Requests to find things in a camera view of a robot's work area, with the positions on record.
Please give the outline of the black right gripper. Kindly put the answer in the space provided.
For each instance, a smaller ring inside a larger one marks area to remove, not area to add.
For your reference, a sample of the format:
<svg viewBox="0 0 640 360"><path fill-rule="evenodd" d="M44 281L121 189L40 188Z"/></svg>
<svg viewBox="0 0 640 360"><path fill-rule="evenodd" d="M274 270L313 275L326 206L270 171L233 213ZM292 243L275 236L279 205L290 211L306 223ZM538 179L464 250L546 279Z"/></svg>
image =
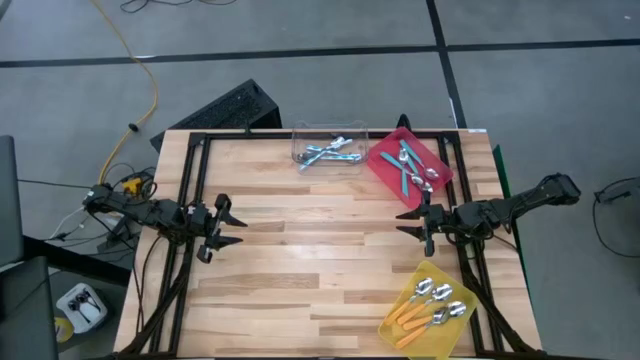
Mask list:
<svg viewBox="0 0 640 360"><path fill-rule="evenodd" d="M421 217L424 219L424 228L422 226L397 226L396 229L417 238L419 241L424 241L427 257L432 257L435 254L434 233L444 234L447 242L453 244L451 233L442 229L447 225L450 213L441 204L431 204L431 192L429 191L422 192L421 208L397 215L396 219L417 220Z"/></svg>

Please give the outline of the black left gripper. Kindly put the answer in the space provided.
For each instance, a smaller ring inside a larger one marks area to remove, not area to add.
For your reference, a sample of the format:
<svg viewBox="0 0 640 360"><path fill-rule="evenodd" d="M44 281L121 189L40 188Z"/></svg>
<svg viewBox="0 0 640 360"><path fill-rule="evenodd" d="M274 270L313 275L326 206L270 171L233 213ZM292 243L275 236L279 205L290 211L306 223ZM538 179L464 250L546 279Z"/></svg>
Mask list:
<svg viewBox="0 0 640 360"><path fill-rule="evenodd" d="M191 234L194 237L205 238L196 254L196 257L203 263L211 262L214 251L242 242L241 238L223 236L220 229L221 223L234 227L247 227L246 223L229 213L231 201L226 194L217 196L214 207L214 214L211 214L202 203L196 204L190 211L189 228Z"/></svg>

